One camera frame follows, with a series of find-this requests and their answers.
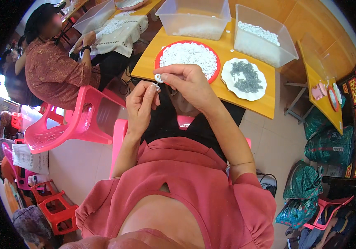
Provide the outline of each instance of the small pink jar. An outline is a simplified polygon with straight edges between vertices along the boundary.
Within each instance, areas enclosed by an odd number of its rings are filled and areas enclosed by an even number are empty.
[[[319,84],[317,84],[316,86],[312,87],[311,93],[315,100],[319,100],[322,97],[327,96],[326,87],[321,82],[319,82]]]

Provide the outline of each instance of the fingernail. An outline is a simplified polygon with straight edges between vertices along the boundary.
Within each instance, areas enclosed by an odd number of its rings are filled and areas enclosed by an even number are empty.
[[[165,73],[161,74],[160,78],[161,78],[163,81],[167,80],[167,74],[165,74]]]
[[[156,92],[156,84],[155,83],[151,84],[149,91],[150,91],[150,93]]]

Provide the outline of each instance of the red shirt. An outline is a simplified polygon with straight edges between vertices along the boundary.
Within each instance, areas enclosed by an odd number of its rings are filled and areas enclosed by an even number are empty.
[[[185,137],[158,139],[139,150],[138,165],[120,179],[96,183],[76,210],[82,236],[117,236],[136,203],[152,194],[182,202],[196,218],[205,248],[270,248],[275,199],[252,173],[229,185],[225,162]],[[160,191],[167,183],[170,193]]]
[[[99,67],[85,67],[70,58],[53,41],[32,41],[26,55],[26,82],[42,101],[66,110],[74,110],[81,86],[98,88]]]

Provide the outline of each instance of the green plastic sack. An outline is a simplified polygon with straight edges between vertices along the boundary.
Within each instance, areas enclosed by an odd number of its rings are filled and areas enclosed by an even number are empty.
[[[343,108],[346,98],[342,94],[341,96],[342,96],[341,108]],[[305,137],[307,140],[310,140],[312,137],[319,134],[320,132],[333,127],[334,125],[326,118],[326,116],[318,108],[313,108],[310,111],[309,115],[305,118],[305,123],[304,123]]]
[[[300,228],[318,209],[318,197],[309,200],[290,200],[276,216],[275,222],[292,228]]]
[[[305,156],[315,162],[347,167],[354,150],[354,127],[346,126],[341,136],[337,129],[323,131],[305,145]]]
[[[283,198],[307,200],[320,195],[323,193],[322,175],[323,167],[316,171],[306,162],[298,161],[284,188]]]

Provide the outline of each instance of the black pants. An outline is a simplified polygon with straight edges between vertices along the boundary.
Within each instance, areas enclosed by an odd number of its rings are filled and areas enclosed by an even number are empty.
[[[168,90],[164,85],[160,87],[160,106],[151,111],[151,121],[149,127],[142,135],[141,143],[145,140],[148,144],[166,137],[187,137],[197,141],[208,148],[212,148],[225,162],[227,159],[215,137],[205,116],[200,113],[195,117],[186,131],[180,130],[177,113],[168,95]],[[231,103],[222,101],[236,125],[242,121],[245,109]]]
[[[96,55],[91,60],[91,65],[96,66],[99,64],[101,71],[101,82],[98,90],[102,92],[114,77],[120,76],[120,74],[125,71],[132,60],[133,53],[131,57],[126,57],[118,52],[112,51],[106,54]]]

